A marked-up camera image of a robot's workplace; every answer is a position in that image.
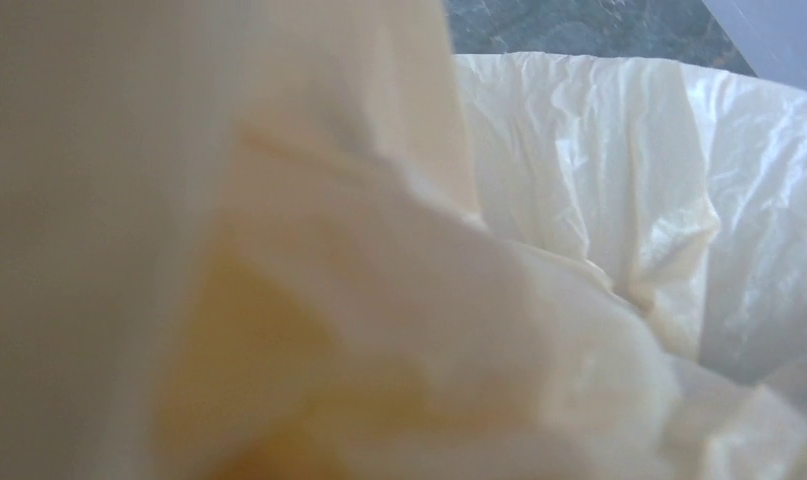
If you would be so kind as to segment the translucent beige plastic bag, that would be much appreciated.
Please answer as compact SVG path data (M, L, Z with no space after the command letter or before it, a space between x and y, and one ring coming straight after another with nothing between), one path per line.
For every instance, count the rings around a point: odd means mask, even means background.
M807 92L0 1L0 479L807 479Z

